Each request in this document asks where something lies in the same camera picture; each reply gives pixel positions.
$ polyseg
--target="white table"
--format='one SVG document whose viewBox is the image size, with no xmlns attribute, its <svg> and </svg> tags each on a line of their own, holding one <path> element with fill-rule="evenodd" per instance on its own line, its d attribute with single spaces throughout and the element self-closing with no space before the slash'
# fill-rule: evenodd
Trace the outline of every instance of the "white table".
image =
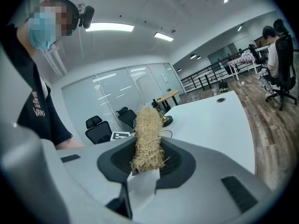
<svg viewBox="0 0 299 224">
<path fill-rule="evenodd" d="M 246 56 L 241 56 L 235 60 L 232 60 L 230 62 L 228 62 L 228 65 L 229 65 L 229 68 L 230 68 L 230 71 L 231 73 L 233 74 L 233 71 L 231 69 L 231 66 L 234 68 L 234 71 L 235 71 L 235 76 L 237 77 L 237 80 L 239 80 L 239 77 L 238 77 L 238 73 L 237 73 L 237 70 L 236 70 L 236 65 L 238 63 L 241 63 L 241 62 L 245 62 L 246 63 L 246 67 L 247 67 L 247 70 L 249 71 L 249 68 L 248 68 L 248 61 L 252 62 L 253 64 L 253 67 L 254 67 L 254 71 L 255 73 L 257 74 L 257 70 L 256 70 L 256 64 L 255 64 L 255 58 L 254 56 L 252 55 L 252 53 L 250 53 L 250 55 L 246 55 Z"/>
<path fill-rule="evenodd" d="M 255 173 L 255 149 L 250 126 L 234 91 L 178 105 L 166 113 L 173 122 L 163 128 L 172 138 L 224 153 Z"/>
<path fill-rule="evenodd" d="M 269 46 L 260 47 L 260 48 L 256 49 L 256 52 L 258 52 L 258 54 L 260 55 L 260 57 L 262 57 L 261 51 L 262 50 L 266 50 L 268 48 L 269 48 Z"/>
</svg>

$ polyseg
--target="black railing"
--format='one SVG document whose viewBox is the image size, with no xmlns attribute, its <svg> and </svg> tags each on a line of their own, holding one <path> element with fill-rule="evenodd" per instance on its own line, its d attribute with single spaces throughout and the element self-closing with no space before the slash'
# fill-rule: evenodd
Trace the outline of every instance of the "black railing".
<svg viewBox="0 0 299 224">
<path fill-rule="evenodd" d="M 192 75 L 189 75 L 188 77 L 182 79 L 181 81 L 185 90 L 188 91 L 201 87 L 203 87 L 204 89 L 205 86 L 210 86 L 210 83 L 215 83 L 222 78 L 230 77 L 232 73 L 227 63 L 241 57 L 241 54 L 246 50 L 249 50 L 249 48 L 241 50 L 233 55 L 228 54 L 228 57 L 222 60 L 218 59 L 218 62 L 213 63 L 205 67 L 204 69 L 199 70 Z M 236 65 L 236 69 L 238 72 L 244 67 L 246 67 L 245 62 L 238 63 Z"/>
</svg>

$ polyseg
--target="face mask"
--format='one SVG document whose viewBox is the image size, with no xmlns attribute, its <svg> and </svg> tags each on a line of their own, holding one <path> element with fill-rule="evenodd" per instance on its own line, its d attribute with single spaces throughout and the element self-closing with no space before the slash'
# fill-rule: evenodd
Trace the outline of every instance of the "face mask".
<svg viewBox="0 0 299 224">
<path fill-rule="evenodd" d="M 50 49 L 56 40 L 56 18 L 49 7 L 45 7 L 45 12 L 34 13 L 34 17 L 29 18 L 28 36 L 35 49 L 45 52 Z"/>
</svg>

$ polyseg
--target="person sitting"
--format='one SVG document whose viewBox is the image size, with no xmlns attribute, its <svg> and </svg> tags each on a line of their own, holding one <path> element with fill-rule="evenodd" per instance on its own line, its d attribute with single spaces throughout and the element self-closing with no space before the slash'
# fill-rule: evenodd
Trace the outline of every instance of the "person sitting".
<svg viewBox="0 0 299 224">
<path fill-rule="evenodd" d="M 265 26 L 263 28 L 263 37 L 267 40 L 268 43 L 270 43 L 270 46 L 268 48 L 269 57 L 267 64 L 270 74 L 268 74 L 267 69 L 262 68 L 258 75 L 260 81 L 262 82 L 264 88 L 267 91 L 266 96 L 269 96 L 273 94 L 273 89 L 270 84 L 271 77 L 278 77 L 278 55 L 275 47 L 275 42 L 279 37 L 275 34 L 273 27 L 270 26 Z"/>
<path fill-rule="evenodd" d="M 40 78 L 32 57 L 47 52 L 62 36 L 70 35 L 78 23 L 78 9 L 69 0 L 45 0 L 35 12 L 16 28 L 10 24 L 0 40 L 16 70 L 30 85 L 32 92 L 20 113 L 17 123 L 41 138 L 52 141 L 56 149 L 85 147 L 60 120 L 51 98 L 51 90 Z"/>
</svg>

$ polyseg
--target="black chair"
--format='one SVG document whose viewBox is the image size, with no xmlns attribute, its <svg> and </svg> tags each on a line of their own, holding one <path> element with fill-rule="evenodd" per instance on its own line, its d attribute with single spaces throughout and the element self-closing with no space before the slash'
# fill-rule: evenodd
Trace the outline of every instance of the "black chair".
<svg viewBox="0 0 299 224">
<path fill-rule="evenodd" d="M 110 141 L 112 131 L 107 121 L 103 121 L 99 116 L 93 116 L 85 123 L 87 128 L 85 135 L 93 144 Z"/>
<path fill-rule="evenodd" d="M 125 124 L 129 125 L 132 129 L 134 129 L 134 120 L 136 119 L 137 115 L 132 110 L 128 110 L 127 107 L 123 107 L 121 110 L 116 111 L 118 112 L 119 116 L 118 119 Z"/>
<path fill-rule="evenodd" d="M 251 51 L 253 57 L 255 58 L 256 64 L 258 64 L 258 65 L 264 65 L 265 64 L 265 58 L 260 58 L 260 56 L 256 52 L 256 49 L 254 48 L 253 45 L 249 44 L 249 50 Z"/>
<path fill-rule="evenodd" d="M 266 102 L 268 102 L 270 98 L 280 96 L 281 105 L 279 110 L 282 110 L 285 96 L 295 100 L 295 105 L 297 105 L 297 99 L 289 94 L 289 90 L 292 89 L 296 84 L 296 73 L 293 66 L 293 43 L 292 38 L 284 27 L 281 19 L 276 20 L 273 24 L 273 27 L 276 34 L 280 37 L 275 42 L 278 55 L 278 78 L 271 77 L 270 82 L 271 84 L 280 87 L 280 89 L 273 89 L 273 91 L 276 93 L 269 95 L 266 98 Z M 266 68 L 268 74 L 270 74 L 268 67 L 263 66 L 263 68 Z M 293 77 L 291 77 L 290 69 L 293 71 Z"/>
</svg>

